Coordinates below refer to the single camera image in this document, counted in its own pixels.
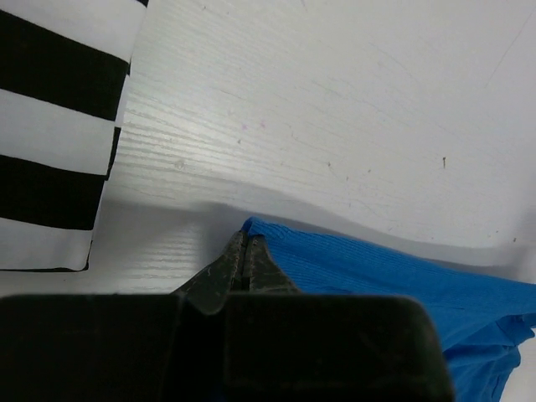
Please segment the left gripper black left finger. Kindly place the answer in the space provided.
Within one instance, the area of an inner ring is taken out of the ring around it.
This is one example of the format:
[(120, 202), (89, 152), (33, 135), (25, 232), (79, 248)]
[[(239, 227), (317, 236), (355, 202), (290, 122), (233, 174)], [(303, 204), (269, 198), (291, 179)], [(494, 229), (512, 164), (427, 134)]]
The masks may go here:
[(241, 276), (247, 235), (234, 233), (222, 253), (191, 279), (182, 284), (174, 295), (179, 295), (204, 315), (213, 315), (224, 305), (227, 294), (241, 289)]

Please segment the blue tank top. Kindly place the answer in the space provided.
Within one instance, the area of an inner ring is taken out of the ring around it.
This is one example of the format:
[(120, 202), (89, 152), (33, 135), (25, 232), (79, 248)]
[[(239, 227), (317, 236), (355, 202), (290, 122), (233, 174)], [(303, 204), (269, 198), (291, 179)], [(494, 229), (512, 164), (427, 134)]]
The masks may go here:
[(242, 231), (297, 293), (227, 302), (229, 397), (499, 401), (534, 336), (532, 284), (254, 217)]

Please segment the black white striped tank top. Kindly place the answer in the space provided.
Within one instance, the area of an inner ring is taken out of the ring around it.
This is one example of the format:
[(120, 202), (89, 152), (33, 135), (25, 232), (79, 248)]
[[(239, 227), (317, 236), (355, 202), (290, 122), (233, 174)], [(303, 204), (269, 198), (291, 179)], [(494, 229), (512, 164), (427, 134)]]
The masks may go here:
[(82, 271), (145, 1), (1, 4), (1, 267)]

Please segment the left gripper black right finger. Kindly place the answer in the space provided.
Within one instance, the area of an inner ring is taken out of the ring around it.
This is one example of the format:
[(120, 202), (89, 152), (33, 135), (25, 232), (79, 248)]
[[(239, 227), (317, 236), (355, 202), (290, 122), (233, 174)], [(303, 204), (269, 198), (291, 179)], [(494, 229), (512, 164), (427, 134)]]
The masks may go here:
[(245, 251), (245, 289), (255, 293), (300, 293), (296, 284), (274, 262), (265, 237), (249, 238)]

